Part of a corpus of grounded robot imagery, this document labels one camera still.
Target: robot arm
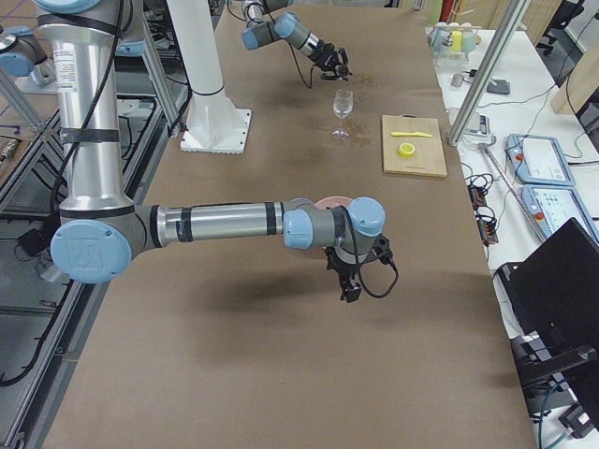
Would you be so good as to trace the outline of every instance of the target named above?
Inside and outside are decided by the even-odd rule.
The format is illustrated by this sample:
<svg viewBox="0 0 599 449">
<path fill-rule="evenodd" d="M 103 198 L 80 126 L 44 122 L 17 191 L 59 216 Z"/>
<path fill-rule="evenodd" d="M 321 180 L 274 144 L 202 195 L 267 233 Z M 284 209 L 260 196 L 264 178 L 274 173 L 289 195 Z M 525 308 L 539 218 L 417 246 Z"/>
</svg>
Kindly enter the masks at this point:
<svg viewBox="0 0 599 449">
<path fill-rule="evenodd" d="M 370 198 L 354 200 L 347 210 L 320 210 L 308 200 L 135 206 L 123 188 L 111 55 L 131 25 L 124 18 L 141 11 L 129 0 L 35 1 L 57 64 L 68 196 L 60 204 L 63 224 L 52 239 L 51 255 L 64 273 L 80 282 L 107 282 L 138 254 L 173 242 L 283 234 L 290 248 L 327 248 L 328 269 L 339 274 L 348 302 L 358 299 L 356 276 L 365 263 L 391 265 L 397 280 L 381 235 L 385 211 Z M 72 8 L 64 10 L 67 3 Z"/>
<path fill-rule="evenodd" d="M 298 17 L 286 12 L 273 23 L 264 15 L 292 4 L 293 0 L 244 0 L 241 6 L 247 28 L 241 38 L 247 50 L 284 39 L 305 54 L 324 73 L 323 80 L 347 80 L 351 75 L 345 49 L 338 50 L 331 43 L 318 38 Z"/>
<path fill-rule="evenodd" d="M 29 77 L 43 87 L 54 81 L 54 67 L 26 26 L 6 30 L 0 25 L 0 67 L 13 77 Z"/>
</svg>

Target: office chair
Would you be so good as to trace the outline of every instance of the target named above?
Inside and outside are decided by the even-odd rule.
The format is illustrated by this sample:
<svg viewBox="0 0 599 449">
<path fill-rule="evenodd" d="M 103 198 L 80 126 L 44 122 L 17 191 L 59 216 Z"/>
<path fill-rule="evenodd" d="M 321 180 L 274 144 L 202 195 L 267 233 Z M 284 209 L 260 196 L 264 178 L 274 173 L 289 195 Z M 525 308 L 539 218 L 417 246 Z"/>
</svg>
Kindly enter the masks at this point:
<svg viewBox="0 0 599 449">
<path fill-rule="evenodd" d="M 545 44 L 539 42 L 536 44 L 538 49 L 545 49 L 543 54 L 549 56 L 553 51 L 553 44 L 557 40 L 557 38 L 552 36 L 549 31 L 563 30 L 566 26 L 568 26 L 568 23 L 570 23 L 572 19 L 582 14 L 582 11 L 584 11 L 584 6 L 582 6 L 582 4 L 584 2 L 585 0 L 578 0 L 576 3 L 568 2 L 567 0 L 562 1 L 558 7 L 558 10 L 555 12 L 555 16 L 553 16 L 553 19 L 551 19 L 547 30 L 545 30 L 545 33 L 543 34 L 543 37 L 548 39 L 548 43 Z"/>
</svg>

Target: yellow knife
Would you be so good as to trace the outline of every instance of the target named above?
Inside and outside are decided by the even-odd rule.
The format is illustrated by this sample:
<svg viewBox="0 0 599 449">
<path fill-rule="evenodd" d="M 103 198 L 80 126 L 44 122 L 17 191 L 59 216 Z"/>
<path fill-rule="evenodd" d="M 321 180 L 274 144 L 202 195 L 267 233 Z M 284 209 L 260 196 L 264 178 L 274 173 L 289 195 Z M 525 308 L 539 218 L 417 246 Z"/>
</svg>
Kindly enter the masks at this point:
<svg viewBox="0 0 599 449">
<path fill-rule="evenodd" d="M 415 131 L 414 133 L 408 133 L 404 131 L 392 131 L 391 135 L 395 138 L 431 138 L 432 134 L 421 133 L 420 131 Z"/>
</svg>

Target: brown tabletop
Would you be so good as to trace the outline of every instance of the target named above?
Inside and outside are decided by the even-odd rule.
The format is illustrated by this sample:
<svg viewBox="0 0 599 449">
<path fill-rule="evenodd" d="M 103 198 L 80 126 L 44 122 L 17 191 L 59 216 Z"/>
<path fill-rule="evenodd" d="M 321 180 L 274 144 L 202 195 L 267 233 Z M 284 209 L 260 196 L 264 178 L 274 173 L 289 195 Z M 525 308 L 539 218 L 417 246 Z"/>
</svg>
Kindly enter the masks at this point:
<svg viewBox="0 0 599 449">
<path fill-rule="evenodd" d="M 346 47 L 351 81 L 306 89 L 285 43 L 245 51 L 243 24 L 225 13 L 226 91 L 254 112 L 245 153 L 173 141 L 147 202 L 372 196 L 400 283 L 386 299 L 342 303 L 322 254 L 280 237 L 145 253 L 110 286 L 46 448 L 535 447 L 456 151 L 446 148 L 445 179 L 382 171 L 382 114 L 447 130 L 420 20 L 294 9 Z M 329 136 L 340 87 L 357 99 L 344 145 Z M 376 290 L 391 279 L 381 266 L 365 276 Z"/>
</svg>

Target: white pillar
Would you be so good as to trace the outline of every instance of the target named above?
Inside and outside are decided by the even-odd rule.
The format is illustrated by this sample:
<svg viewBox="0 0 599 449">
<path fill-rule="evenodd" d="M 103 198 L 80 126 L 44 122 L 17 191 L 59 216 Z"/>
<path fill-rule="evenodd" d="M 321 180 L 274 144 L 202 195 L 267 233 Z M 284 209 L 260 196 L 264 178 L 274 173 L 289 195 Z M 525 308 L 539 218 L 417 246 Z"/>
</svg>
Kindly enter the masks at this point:
<svg viewBox="0 0 599 449">
<path fill-rule="evenodd" d="M 242 153 L 251 111 L 227 98 L 206 0 L 168 0 L 193 98 L 181 149 Z"/>
</svg>

